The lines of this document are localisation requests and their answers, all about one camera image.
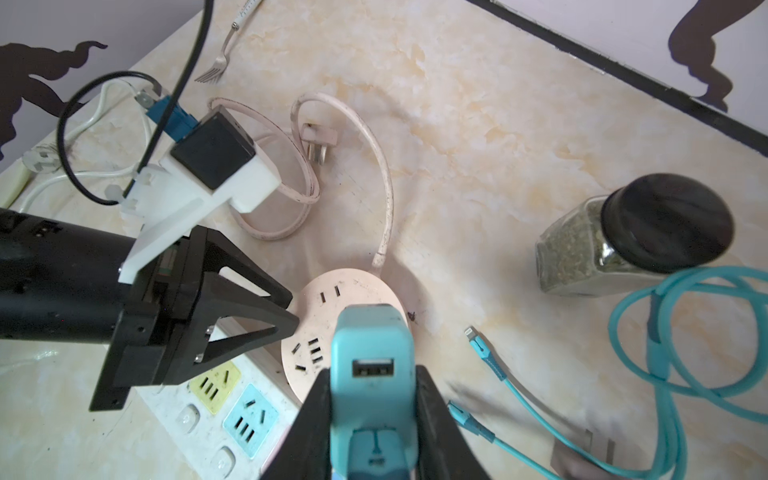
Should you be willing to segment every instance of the black cable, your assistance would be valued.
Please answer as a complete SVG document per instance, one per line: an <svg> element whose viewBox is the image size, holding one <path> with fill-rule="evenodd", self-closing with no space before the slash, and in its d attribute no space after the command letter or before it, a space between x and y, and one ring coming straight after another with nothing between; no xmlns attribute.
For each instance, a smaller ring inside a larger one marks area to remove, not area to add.
<svg viewBox="0 0 768 480"><path fill-rule="evenodd" d="M104 200L103 198L99 198L93 195L74 175L74 171L72 170L72 166L69 164L69 159L67 157L67 146L64 141L64 135L67 127L67 120L69 120L70 116L72 116L75 109L78 107L81 98L87 95L89 91L105 83L106 81L124 77L136 77L148 80L152 82L153 90L162 94L163 88L161 87L160 82L149 74L145 74L141 71L130 70L113 71L112 73L108 73L106 75L100 76L99 78L96 78L78 90L77 93L75 93L72 98L69 99L69 102L67 102L65 105L64 110L58 119L58 125L56 127L56 150L58 152L58 157L61 160L61 167L64 168L64 172L67 174L67 178L69 178L70 182L72 182L74 187L77 188L81 194L85 195L89 200L93 200L97 204L101 205L117 205L118 202L114 200Z"/></svg>
<svg viewBox="0 0 768 480"><path fill-rule="evenodd" d="M158 121L157 127L155 128L154 133L152 134L152 137L149 143L147 144L147 149L144 151L144 155L142 156L141 161L137 166L137 170L136 170L137 173L141 171L142 168L146 167L147 164L149 163L149 159L152 156L152 153L154 152L155 147L157 146L157 142L160 140L160 136L163 133L163 129L165 129L165 126L167 125L168 120L170 119L170 115L173 113L174 108L178 104L179 97L181 96L181 92L184 91L184 87L187 85L187 82L189 81L190 76L192 75L192 70L197 64L197 59L200 58L200 53L203 50L203 45L205 44L205 38L208 35L208 29L210 27L210 21L213 15L214 15L214 0L205 0L203 18L200 21L200 28L197 31L197 38L195 38L195 43L194 43L194 46L192 47L192 52L190 53L190 57L187 59L187 64L184 66L184 71L179 77L179 81L176 83L176 87L174 89L173 94L170 97L170 101L168 102L168 105L163 111L163 114L160 117L160 121ZM67 120L74 113L74 110L77 107L78 102L80 101L81 98L83 98L86 94L88 94L89 91L105 83L106 81L110 81L114 78L121 78L121 77L137 77L137 78L143 78L145 80L149 80L150 82L152 82L153 90L155 91L155 93L158 96L162 95L162 87L160 85L160 82L157 81L151 75L145 74L140 71L114 71L110 74L102 75L99 78L96 78L95 80L91 81L90 83L85 85L83 88L81 88L77 93L75 93L74 96L69 100L69 102L64 107L64 110L62 111L58 121L58 126L56 128L56 150L58 151L58 157L61 160L61 166L64 168L64 172L67 174L67 178L69 178L70 182L72 182L74 187L78 189L78 191L81 194L85 195L86 198L88 198L89 200L94 201L100 205L108 205L108 206L117 205L118 202L115 200L105 200L103 198L97 197L96 195L93 195L85 187L85 185L83 185L80 182L80 180L74 175L74 171L72 170L72 167L69 164L69 159L67 158L66 145L64 142L65 128L67 126ZM131 180L131 182L128 184L125 191L123 192L123 197L128 195L128 192L131 191L131 188L133 187L133 185L134 185L134 181Z"/></svg>
<svg viewBox="0 0 768 480"><path fill-rule="evenodd" d="M136 167L137 174L141 172L141 170L149 163L149 159L154 153L157 142L160 140L160 136L163 134L163 129L165 129L165 126L170 120L171 114L174 113L174 109L179 102L181 92L184 91L184 87L187 86L187 82L192 76L192 71L194 70L195 65L197 65L197 60L200 58L200 53L203 51L203 45L205 45L205 38L208 36L208 28L210 27L210 21L213 16L214 0L205 0L205 6L203 7L203 18L200 20L200 28L197 30L197 38L195 38L192 52L190 53L190 57L187 60L187 64L184 66L184 70L181 72L179 81L176 83L174 93L171 94L168 105L163 111L163 114L157 123L157 127L154 129L152 138L149 140L149 144L147 144L147 150L144 151L144 156L141 158L139 165ZM131 179L131 182L127 187L125 187L123 197L128 195L128 193L131 191L131 188L133 188L134 183L135 180Z"/></svg>

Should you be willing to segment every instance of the black jar lid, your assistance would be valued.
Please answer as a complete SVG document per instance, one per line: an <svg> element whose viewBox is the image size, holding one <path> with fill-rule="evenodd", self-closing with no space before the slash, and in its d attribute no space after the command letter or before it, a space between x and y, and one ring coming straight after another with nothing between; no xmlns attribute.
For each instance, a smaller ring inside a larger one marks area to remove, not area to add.
<svg viewBox="0 0 768 480"><path fill-rule="evenodd" d="M672 273L718 258L733 240L733 217L709 187L675 174L640 177L613 192L603 235L626 261Z"/></svg>

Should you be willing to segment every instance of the yellow outlet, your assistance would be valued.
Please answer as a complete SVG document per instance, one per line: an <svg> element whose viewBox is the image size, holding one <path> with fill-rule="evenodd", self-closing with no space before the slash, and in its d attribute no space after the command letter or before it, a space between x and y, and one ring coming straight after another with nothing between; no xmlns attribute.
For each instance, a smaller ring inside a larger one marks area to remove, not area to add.
<svg viewBox="0 0 768 480"><path fill-rule="evenodd" d="M216 415L234 390L238 380L240 380L240 370L230 361L193 378L190 381L190 390L209 412Z"/></svg>

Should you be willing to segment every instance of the glass jar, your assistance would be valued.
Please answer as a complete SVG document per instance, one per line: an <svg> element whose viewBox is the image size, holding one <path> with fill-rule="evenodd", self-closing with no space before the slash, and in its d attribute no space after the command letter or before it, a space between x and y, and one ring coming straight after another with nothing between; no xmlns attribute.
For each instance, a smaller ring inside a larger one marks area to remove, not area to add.
<svg viewBox="0 0 768 480"><path fill-rule="evenodd" d="M664 278L627 262L605 240L601 211L607 198L587 199L541 235L536 270L543 292L603 296L639 290Z"/></svg>
<svg viewBox="0 0 768 480"><path fill-rule="evenodd" d="M652 174L554 222L536 243L536 270L545 293L611 295L710 262L732 240L733 218L709 187Z"/></svg>

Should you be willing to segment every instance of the usb port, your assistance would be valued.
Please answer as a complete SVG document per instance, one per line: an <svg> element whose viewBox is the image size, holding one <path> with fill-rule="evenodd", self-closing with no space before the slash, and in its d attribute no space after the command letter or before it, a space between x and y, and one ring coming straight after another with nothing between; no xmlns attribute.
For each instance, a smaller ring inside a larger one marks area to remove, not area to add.
<svg viewBox="0 0 768 480"><path fill-rule="evenodd" d="M393 376L395 374L394 359L353 360L352 376Z"/></svg>

